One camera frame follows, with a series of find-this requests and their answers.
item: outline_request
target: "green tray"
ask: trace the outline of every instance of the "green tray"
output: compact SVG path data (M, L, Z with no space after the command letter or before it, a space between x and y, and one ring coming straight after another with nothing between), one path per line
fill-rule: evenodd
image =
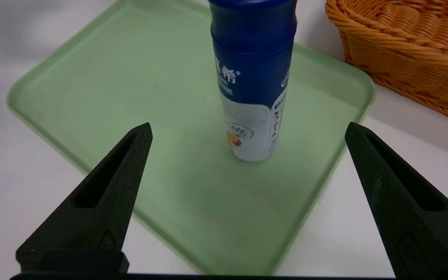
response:
M8 106L82 172L149 122L135 216L202 273L270 275L375 87L362 71L295 46L279 146L245 163L226 143L214 63L207 7L119 0L16 82Z

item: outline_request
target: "white surface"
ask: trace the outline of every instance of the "white surface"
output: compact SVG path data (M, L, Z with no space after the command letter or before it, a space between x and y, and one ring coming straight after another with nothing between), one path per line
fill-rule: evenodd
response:
M112 2L0 0L0 280L19 273L18 246L84 177L7 110L7 92ZM297 15L298 42L343 58L323 0L299 0ZM447 117L378 87L364 125L448 197ZM192 273L134 220L123 251L130 272ZM348 153L279 274L393 276Z

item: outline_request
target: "blue bottle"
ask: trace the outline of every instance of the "blue bottle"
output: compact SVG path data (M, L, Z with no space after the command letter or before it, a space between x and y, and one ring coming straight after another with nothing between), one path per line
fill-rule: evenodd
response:
M297 30L296 0L209 0L227 138L244 161L276 148Z

